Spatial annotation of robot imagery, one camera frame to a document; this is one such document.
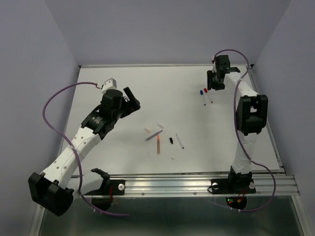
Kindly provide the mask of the red marker pen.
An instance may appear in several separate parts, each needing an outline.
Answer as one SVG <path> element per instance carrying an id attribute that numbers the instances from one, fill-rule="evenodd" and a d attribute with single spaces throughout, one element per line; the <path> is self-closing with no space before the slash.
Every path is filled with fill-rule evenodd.
<path id="1" fill-rule="evenodd" d="M 207 97 L 208 97 L 210 103 L 213 103 L 213 100 L 212 100 L 212 98 L 211 98 L 211 96 L 210 96 L 210 92 L 208 91 L 208 93 L 205 93 L 205 94 L 207 95 Z"/>

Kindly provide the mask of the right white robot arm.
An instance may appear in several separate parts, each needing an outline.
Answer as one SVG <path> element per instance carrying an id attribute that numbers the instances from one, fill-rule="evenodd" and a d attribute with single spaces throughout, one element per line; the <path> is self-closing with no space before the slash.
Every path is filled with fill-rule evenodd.
<path id="1" fill-rule="evenodd" d="M 233 118 L 237 136 L 234 161 L 227 178 L 212 179 L 213 194 L 255 193 L 252 179 L 252 155 L 255 142 L 267 123 L 268 97 L 258 94 L 244 81 L 241 71 L 232 67 L 227 55 L 215 56 L 213 68 L 207 72 L 207 89 L 234 89 Z"/>

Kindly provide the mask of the black marker pen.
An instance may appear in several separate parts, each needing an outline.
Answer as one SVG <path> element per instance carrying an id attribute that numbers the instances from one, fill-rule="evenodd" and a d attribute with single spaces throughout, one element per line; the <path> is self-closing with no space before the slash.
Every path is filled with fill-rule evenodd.
<path id="1" fill-rule="evenodd" d="M 180 144 L 180 147 L 182 148 L 182 149 L 184 149 L 185 147 L 184 147 L 184 144 L 183 144 L 183 142 L 182 142 L 182 140 L 181 140 L 181 138 L 180 138 L 180 136 L 178 135 L 178 134 L 176 134 L 176 138 L 177 138 L 177 140 L 178 140 L 178 142 L 179 142 L 179 144 Z"/>

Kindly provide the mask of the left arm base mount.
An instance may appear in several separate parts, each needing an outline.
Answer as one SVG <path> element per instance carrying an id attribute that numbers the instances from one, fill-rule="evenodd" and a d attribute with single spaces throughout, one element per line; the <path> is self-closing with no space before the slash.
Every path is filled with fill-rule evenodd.
<path id="1" fill-rule="evenodd" d="M 125 194 L 125 188 L 124 179 L 111 178 L 107 172 L 94 168 L 83 176 L 81 193 L 94 196 L 122 196 Z"/>

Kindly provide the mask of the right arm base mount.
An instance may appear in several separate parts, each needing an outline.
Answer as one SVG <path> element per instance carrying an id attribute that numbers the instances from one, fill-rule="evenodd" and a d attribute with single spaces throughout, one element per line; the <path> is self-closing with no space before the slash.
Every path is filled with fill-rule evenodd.
<path id="1" fill-rule="evenodd" d="M 227 178 L 215 178 L 210 181 L 211 185 L 208 187 L 208 192 L 212 194 L 233 195 L 256 193 L 251 172 L 248 174 L 236 174 L 231 170 Z"/>

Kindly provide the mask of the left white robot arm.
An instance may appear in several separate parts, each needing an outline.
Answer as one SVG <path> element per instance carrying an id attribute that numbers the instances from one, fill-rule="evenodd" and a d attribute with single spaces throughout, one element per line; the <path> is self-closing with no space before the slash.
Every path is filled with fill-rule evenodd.
<path id="1" fill-rule="evenodd" d="M 139 109 L 140 102 L 130 88 L 123 91 L 106 89 L 100 104 L 82 121 L 74 138 L 69 140 L 61 134 L 68 146 L 56 160 L 41 173 L 31 174 L 28 184 L 32 200 L 61 216 L 75 199 L 83 198 L 87 193 L 106 195 L 110 204 L 115 193 L 124 194 L 124 189 L 119 188 L 124 180 L 111 181 L 110 175 L 99 168 L 84 175 L 81 162 L 114 129 L 119 119 Z"/>

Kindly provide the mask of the blue marker pen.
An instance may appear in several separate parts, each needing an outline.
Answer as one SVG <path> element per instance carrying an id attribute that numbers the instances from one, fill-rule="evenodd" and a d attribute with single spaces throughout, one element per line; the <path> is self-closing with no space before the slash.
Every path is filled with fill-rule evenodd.
<path id="1" fill-rule="evenodd" d="M 206 100 L 205 100 L 205 96 L 204 96 L 204 91 L 200 90 L 199 92 L 200 92 L 200 94 L 201 94 L 201 96 L 203 98 L 203 104 L 204 104 L 204 106 L 206 106 Z"/>

